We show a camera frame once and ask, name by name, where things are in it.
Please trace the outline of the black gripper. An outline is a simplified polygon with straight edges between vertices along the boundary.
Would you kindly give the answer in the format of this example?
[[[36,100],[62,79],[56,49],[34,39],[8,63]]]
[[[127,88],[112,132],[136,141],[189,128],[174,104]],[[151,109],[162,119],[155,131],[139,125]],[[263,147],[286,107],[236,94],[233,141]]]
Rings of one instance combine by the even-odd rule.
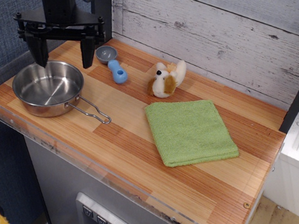
[[[92,66],[95,45],[105,41],[101,16],[80,10],[76,0],[42,0],[42,7],[17,12],[19,37],[26,41],[34,61],[45,67],[49,54],[46,40],[81,41],[83,68]]]

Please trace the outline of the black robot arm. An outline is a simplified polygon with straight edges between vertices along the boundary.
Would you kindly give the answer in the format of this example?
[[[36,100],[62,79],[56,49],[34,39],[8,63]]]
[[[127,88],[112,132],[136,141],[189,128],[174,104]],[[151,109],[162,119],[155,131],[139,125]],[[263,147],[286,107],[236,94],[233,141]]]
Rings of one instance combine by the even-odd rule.
[[[95,46],[105,40],[101,16],[80,10],[76,0],[42,0],[42,7],[17,12],[18,35],[27,43],[35,62],[48,61],[48,40],[74,40],[81,45],[83,68],[92,65]]]

